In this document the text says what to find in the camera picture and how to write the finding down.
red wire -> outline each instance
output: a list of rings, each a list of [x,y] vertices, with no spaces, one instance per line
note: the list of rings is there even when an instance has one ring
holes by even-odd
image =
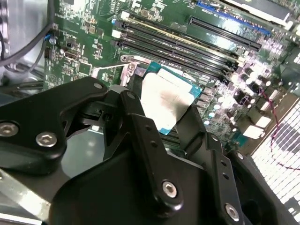
[[[276,159],[274,158],[273,145],[274,145],[275,138],[276,138],[277,134],[280,131],[279,121],[278,121],[278,118],[277,118],[277,115],[276,115],[276,112],[275,112],[275,108],[273,106],[272,101],[269,99],[269,97],[266,95],[266,93],[262,89],[260,89],[260,92],[262,93],[262,95],[264,96],[264,98],[267,99],[267,101],[269,102],[269,104],[271,106],[271,109],[272,109],[272,114],[274,115],[275,122],[276,122],[276,130],[274,131],[274,133],[271,136],[271,145],[270,145],[271,153],[272,153],[272,159],[274,160],[275,163],[277,163],[278,165],[280,165],[280,166],[282,166],[282,167],[284,167],[284,168],[286,168],[288,170],[300,171],[300,168],[291,168],[291,167],[285,166],[284,164],[282,164],[280,162],[277,162]]]

ram slot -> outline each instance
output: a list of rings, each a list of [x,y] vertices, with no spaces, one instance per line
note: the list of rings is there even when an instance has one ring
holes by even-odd
[[[124,31],[128,32],[128,33],[133,33],[133,34],[145,34],[145,36],[149,36],[151,37],[151,40],[153,41],[159,41],[161,40],[161,42],[165,42],[166,44],[168,44],[168,46],[171,46],[172,49],[176,49],[179,50],[180,49],[185,52],[185,53],[189,53],[192,56],[195,56],[199,59],[208,61],[209,63],[213,63],[213,64],[217,64],[219,66],[223,66],[225,68],[229,67],[230,69],[235,70],[237,67],[236,63],[233,63],[225,58],[222,58],[218,55],[212,54],[210,52],[204,51],[202,49],[193,47],[191,45],[185,44],[185,43],[181,43],[178,41],[174,41],[173,39],[167,37],[166,35],[161,35],[157,32],[153,32],[151,30],[147,30],[145,28],[139,27],[137,25],[134,24],[130,24],[130,23],[115,23],[115,25],[117,25],[119,28],[124,29]]]
[[[169,55],[164,54],[162,51],[156,52],[155,50],[152,50],[151,48],[148,48],[148,47],[146,48],[145,45],[138,45],[137,43],[130,43],[130,42],[123,41],[123,40],[112,41],[112,44],[114,46],[125,47],[129,50],[132,49],[132,50],[138,51],[148,57],[152,56],[153,58],[155,58],[155,61],[165,64],[165,65],[169,65],[171,67],[174,67],[174,68],[177,68],[180,70],[183,70],[186,73],[199,74],[198,78],[202,75],[206,75],[208,77],[218,79],[218,80],[220,80],[221,78],[224,78],[224,76],[212,73],[210,71],[203,70],[202,68],[199,68],[195,65],[185,63],[182,60],[172,58]]]
[[[238,62],[238,63],[244,63],[244,61],[245,61],[244,58],[242,58],[230,51],[218,48],[217,46],[212,46],[211,44],[207,44],[207,46],[204,46],[204,44],[201,43],[201,40],[195,39],[193,37],[187,37],[186,34],[179,34],[178,31],[172,31],[172,29],[170,29],[168,27],[166,29],[162,30],[161,28],[166,27],[166,26],[163,26],[161,24],[156,25],[154,22],[138,20],[138,19],[136,19],[135,15],[131,15],[128,12],[122,12],[121,19],[125,22],[139,25],[148,30],[152,30],[157,33],[166,35],[167,37],[173,39],[174,41],[179,41],[179,42],[194,46],[196,48],[200,48],[202,50],[205,50],[209,53],[218,55],[218,56],[228,59],[230,61]]]
[[[218,34],[219,36],[221,36],[223,38],[226,38],[228,40],[232,40],[236,43],[239,43],[241,46],[247,47],[250,50],[254,50],[254,51],[258,52],[262,47],[261,44],[258,44],[254,41],[251,41],[251,40],[248,40],[244,37],[240,37],[236,34],[230,33],[230,32],[228,32],[228,31],[226,31],[222,28],[219,28],[217,26],[214,26],[212,24],[209,24],[209,23],[207,23],[203,20],[199,20],[199,19],[194,18],[194,17],[190,18],[189,24],[199,26],[199,27],[205,28],[207,30],[213,31],[216,34]]]
[[[124,40],[128,43],[133,43],[135,45],[141,46],[147,50],[152,50],[156,53],[165,55],[165,56],[169,57],[170,59],[179,60],[186,65],[191,65],[191,66],[197,68],[199,72],[202,72],[204,74],[209,74],[209,75],[212,75],[215,77],[218,77],[221,75],[227,75],[226,71],[223,71],[222,69],[215,70],[211,67],[207,67],[207,66],[197,62],[194,59],[187,58],[186,56],[184,56],[182,54],[177,54],[174,51],[172,51],[166,47],[157,46],[154,43],[152,43],[146,39],[137,40],[136,38],[124,37]]]
[[[144,37],[132,35],[130,33],[128,33],[126,36],[123,36],[123,39],[126,41],[133,41],[133,42],[140,41],[142,43],[152,45],[153,47],[157,48],[157,51],[163,50],[164,52],[169,53],[169,55],[173,58],[184,58],[187,61],[187,63],[196,64],[200,68],[203,68],[205,70],[211,71],[211,72],[219,74],[219,75],[227,75],[229,72],[228,69],[226,69],[226,68],[216,66],[212,63],[209,64],[207,61],[198,59],[197,57],[190,56],[181,51],[177,51],[176,49],[172,49],[171,45],[168,45],[168,43],[165,43],[165,44],[167,44],[167,46],[162,45],[161,43],[156,43],[153,40],[148,40],[148,39],[145,39]]]

motherboard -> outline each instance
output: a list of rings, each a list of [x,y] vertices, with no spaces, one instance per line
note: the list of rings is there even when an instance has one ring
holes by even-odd
[[[59,0],[45,89],[92,76],[128,87],[158,62],[202,90],[194,105],[224,146],[260,138],[299,83],[296,0]],[[163,137],[179,148],[176,129]]]

black ram slot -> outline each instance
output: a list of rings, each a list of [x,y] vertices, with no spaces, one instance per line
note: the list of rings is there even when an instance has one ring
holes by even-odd
[[[158,33],[155,33],[153,31],[149,31],[149,30],[146,30],[146,29],[143,29],[143,28],[140,28],[140,27],[137,27],[135,25],[130,25],[130,30],[126,29],[125,31],[129,31],[130,33],[132,32],[140,32],[140,33],[144,33],[146,34],[147,36],[149,37],[153,37],[153,38],[158,38],[158,39],[161,39],[165,42],[168,42],[172,45],[175,45],[177,47],[180,47],[184,50],[187,50],[188,52],[191,52],[191,53],[194,53],[194,54],[199,54],[199,55],[202,55],[202,57],[204,58],[207,58],[211,61],[215,61],[217,64],[221,64],[223,67],[229,67],[230,69],[233,69],[233,70],[236,70],[237,68],[237,63],[233,63],[227,59],[224,59],[220,56],[217,56],[217,55],[214,55],[210,52],[206,52],[202,49],[198,49],[196,47],[193,47],[193,46],[190,46],[188,44],[185,44],[185,43],[182,43],[182,42],[176,42],[174,41],[173,39],[167,37],[167,36],[164,36],[164,35],[161,35],[161,34],[158,34]]]
[[[211,72],[218,73],[220,75],[227,75],[229,72],[228,69],[226,69],[226,68],[222,68],[220,66],[209,63],[207,61],[198,59],[197,57],[192,57],[191,55],[188,55],[184,52],[174,50],[168,46],[161,45],[160,43],[153,42],[153,41],[145,39],[143,37],[138,37],[138,36],[132,35],[130,33],[127,34],[127,37],[130,37],[130,39],[133,41],[140,41],[140,42],[152,45],[154,47],[157,47],[158,49],[163,49],[164,51],[168,52],[169,54],[171,54],[175,57],[183,57],[183,58],[191,61],[193,64],[198,64],[198,65],[200,64],[199,67],[203,67],[204,69],[209,70]]]
[[[191,71],[191,72],[197,72],[200,73],[201,75],[207,75],[211,78],[215,78],[215,79],[220,79],[221,76],[216,75],[214,73],[210,73],[208,71],[203,71],[201,68],[196,67],[194,65],[190,65],[190,64],[186,64],[183,61],[168,57],[167,55],[163,55],[161,53],[158,53],[152,49],[146,49],[144,46],[139,46],[136,45],[134,43],[128,43],[125,41],[112,41],[113,45],[119,46],[119,47],[127,47],[130,49],[135,49],[139,52],[144,53],[145,55],[153,55],[155,58],[159,59],[160,63],[165,64],[166,62],[172,63],[174,65],[178,65],[180,66],[182,69],[186,70],[186,71]]]
[[[148,35],[152,35],[152,36],[154,36],[154,37],[156,37],[156,38],[160,38],[160,39],[164,39],[164,40],[166,40],[166,41],[172,42],[172,43],[174,43],[174,44],[176,44],[176,45],[178,45],[178,46],[183,46],[183,47],[188,48],[188,49],[190,49],[190,50],[193,50],[193,51],[195,51],[195,52],[197,52],[197,53],[199,53],[199,54],[203,54],[203,55],[205,55],[205,56],[207,56],[207,57],[209,57],[209,58],[212,58],[212,60],[220,61],[220,62],[222,62],[222,63],[228,65],[229,67],[230,67],[231,65],[234,65],[234,63],[230,62],[229,60],[227,60],[227,59],[225,59],[225,58],[222,58],[222,57],[220,57],[220,56],[218,56],[218,55],[215,55],[215,54],[213,54],[213,53],[211,53],[211,52],[208,52],[208,51],[205,51],[205,50],[202,50],[202,49],[199,49],[199,48],[190,46],[190,45],[188,45],[188,44],[186,44],[186,43],[183,43],[183,42],[176,41],[176,40],[174,40],[174,39],[172,39],[172,38],[167,37],[166,35],[162,35],[162,34],[159,34],[159,33],[157,33],[157,32],[153,32],[153,31],[148,30],[148,29],[146,29],[146,28],[140,27],[140,26],[138,26],[138,25],[136,25],[136,24],[131,24],[131,23],[126,23],[126,22],[119,22],[119,21],[117,21],[117,22],[115,23],[115,25],[116,25],[117,27],[119,27],[119,28],[122,28],[122,29],[128,29],[128,28],[129,28],[129,29],[131,29],[131,30],[133,30],[133,31],[142,32],[142,33],[145,33],[145,34],[148,34]],[[198,43],[196,43],[196,44],[200,44],[200,45],[206,46],[206,47],[209,48],[209,49],[212,49],[212,50],[214,50],[214,51],[218,51],[218,52],[220,52],[220,53],[222,53],[222,54],[226,54],[226,55],[228,55],[228,56],[230,56],[230,57],[234,57],[234,58],[236,58],[236,59],[238,58],[238,56],[237,56],[236,54],[234,54],[234,53],[232,53],[232,52],[228,52],[228,51],[224,52],[224,49],[218,48],[218,47],[216,47],[216,46],[212,46],[212,45],[208,45],[208,44],[207,44],[207,45],[204,45],[204,44],[201,43],[200,41],[198,41]]]
[[[170,28],[168,26],[165,26],[163,24],[157,23],[155,21],[146,20],[144,17],[141,17],[139,15],[131,15],[131,18],[137,19],[140,22],[145,23],[145,24],[150,25],[150,26],[153,26],[157,29],[164,30],[164,31],[167,31],[167,32],[171,32],[172,34],[175,34],[175,35],[177,35],[178,37],[181,37],[181,38],[186,38],[188,36],[188,34],[186,34],[184,32],[180,32],[178,30],[175,30],[175,29]],[[203,40],[197,39],[195,37],[191,37],[191,38],[193,38],[193,41],[196,41],[197,44],[203,45],[207,48],[218,51],[222,54],[231,56],[231,57],[236,58],[236,59],[239,57],[238,55],[236,55],[235,53],[233,53],[229,50],[226,50],[226,49],[220,48],[218,46],[212,45],[211,43],[208,43],[208,42],[204,42]]]
[[[219,28],[215,25],[212,25],[210,23],[207,23],[205,21],[199,20],[199,19],[194,18],[194,17],[190,18],[189,24],[196,25],[196,26],[199,26],[199,27],[203,27],[207,30],[213,31],[213,32],[217,33],[219,36],[221,36],[223,38],[226,38],[226,39],[232,40],[234,42],[237,42],[241,46],[247,47],[247,48],[249,48],[251,50],[254,50],[254,51],[257,51],[257,52],[262,47],[261,44],[258,44],[254,41],[251,41],[251,40],[248,40],[248,39],[246,39],[244,37],[241,37],[239,35],[230,33],[230,32],[228,32],[228,31],[226,31],[222,28]]]

ventilation grille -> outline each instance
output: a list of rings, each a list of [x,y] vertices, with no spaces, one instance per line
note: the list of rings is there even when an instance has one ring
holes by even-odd
[[[270,135],[252,158],[270,188],[300,222],[300,103],[288,113],[279,128],[273,151]]]

